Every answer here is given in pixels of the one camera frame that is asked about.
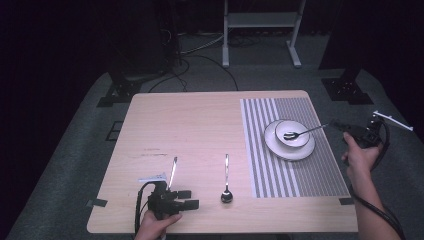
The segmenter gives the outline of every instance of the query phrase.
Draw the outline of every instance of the metal rack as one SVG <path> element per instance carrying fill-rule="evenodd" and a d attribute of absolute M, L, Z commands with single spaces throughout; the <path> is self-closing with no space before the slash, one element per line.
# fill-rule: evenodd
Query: metal rack
<path fill-rule="evenodd" d="M 262 27 L 293 27 L 290 40 L 286 41 L 295 68 L 300 68 L 299 56 L 294 47 L 306 0 L 301 0 L 297 12 L 278 13 L 229 13 L 228 0 L 224 6 L 224 43 L 222 45 L 222 66 L 229 67 L 228 29 L 230 28 L 262 28 Z"/>

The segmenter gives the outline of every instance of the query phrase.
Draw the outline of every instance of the wooden table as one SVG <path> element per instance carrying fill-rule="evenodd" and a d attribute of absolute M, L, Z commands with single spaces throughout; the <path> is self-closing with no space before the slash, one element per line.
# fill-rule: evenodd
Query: wooden table
<path fill-rule="evenodd" d="M 169 179 L 178 157 L 171 190 L 192 190 L 200 208 L 182 212 L 169 233 L 356 232 L 354 206 L 339 202 L 349 196 L 252 197 L 240 99 L 294 97 L 310 101 L 304 91 L 135 95 L 98 194 L 107 205 L 94 206 L 88 231 L 133 233 L 143 184 L 137 180 L 162 172 Z M 230 204 L 220 201 L 225 154 L 230 156 L 234 194 Z M 152 190 L 144 191 L 143 200 Z"/>

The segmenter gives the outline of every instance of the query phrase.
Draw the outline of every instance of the spoon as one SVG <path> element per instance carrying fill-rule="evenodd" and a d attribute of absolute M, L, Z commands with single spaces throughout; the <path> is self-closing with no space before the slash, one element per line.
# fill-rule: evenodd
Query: spoon
<path fill-rule="evenodd" d="M 174 163 L 172 164 L 171 178 L 169 180 L 168 191 L 171 191 L 172 180 L 174 179 L 175 168 L 177 167 L 177 160 L 178 158 L 174 157 Z"/>
<path fill-rule="evenodd" d="M 228 190 L 228 154 L 225 157 L 225 191 L 221 194 L 221 202 L 230 203 L 233 201 L 233 194 Z"/>
<path fill-rule="evenodd" d="M 317 130 L 317 129 L 320 129 L 320 128 L 324 128 L 324 127 L 327 127 L 327 126 L 328 126 L 328 123 L 321 125 L 321 126 L 318 126 L 318 127 L 311 128 L 311 129 L 304 131 L 304 132 L 301 132 L 301 133 L 286 132 L 286 133 L 284 133 L 283 137 L 284 137 L 284 140 L 293 141 L 293 140 L 296 140 L 300 135 L 302 135 L 304 133 L 308 133 L 308 132 L 311 132 L 311 131 L 314 131 L 314 130 Z"/>

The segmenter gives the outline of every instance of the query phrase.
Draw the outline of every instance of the gray carpet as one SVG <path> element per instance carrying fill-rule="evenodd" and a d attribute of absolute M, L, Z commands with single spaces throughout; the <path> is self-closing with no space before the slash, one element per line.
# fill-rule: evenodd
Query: gray carpet
<path fill-rule="evenodd" d="M 368 93 L 374 105 L 349 105 L 333 102 L 321 83 L 322 78 L 339 77 L 342 70 L 318 70 L 328 37 L 299 36 L 296 48 L 303 64 L 294 69 L 285 46 L 288 37 L 255 37 L 242 39 L 255 44 L 230 48 L 230 68 L 239 91 L 252 90 L 305 90 L 308 92 L 322 123 L 333 118 L 351 124 L 365 125 L 375 110 L 405 122 L 402 115 L 386 96 L 381 84 L 362 71 L 357 78 L 361 89 Z M 213 38 L 182 36 L 182 50 L 207 43 Z M 184 56 L 175 73 L 187 72 L 171 78 L 152 89 L 171 74 L 147 82 L 140 92 L 181 91 L 235 91 L 230 74 L 216 62 L 221 62 L 221 48 L 215 47 Z M 115 121 L 125 119 L 128 103 L 112 107 L 96 107 L 105 96 L 111 79 L 107 73 L 92 86 L 52 156 L 25 209 L 16 221 L 8 239 L 132 239 L 131 234 L 91 234 L 86 225 L 91 208 L 86 206 L 95 199 L 113 152 L 113 141 L 106 137 Z M 391 147 L 373 177 L 383 202 L 396 213 L 408 239 L 424 239 L 424 148 L 418 137 L 397 127 L 391 127 Z M 336 159 L 345 150 L 342 134 L 325 129 Z M 345 166 L 339 162 L 342 173 Z M 292 239 L 357 239 L 355 233 L 293 233 Z M 186 239 L 277 239 L 269 235 L 203 235 L 177 236 Z"/>

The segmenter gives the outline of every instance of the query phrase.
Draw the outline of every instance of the striped mat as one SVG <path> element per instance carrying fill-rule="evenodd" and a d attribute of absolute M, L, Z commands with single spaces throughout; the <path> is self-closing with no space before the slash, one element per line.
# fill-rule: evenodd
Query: striped mat
<path fill-rule="evenodd" d="M 320 123 L 307 98 L 240 99 L 253 197 L 348 196 L 340 169 L 322 129 L 314 131 L 315 149 L 300 161 L 285 161 L 265 144 L 265 128 L 290 119 L 312 128 Z"/>

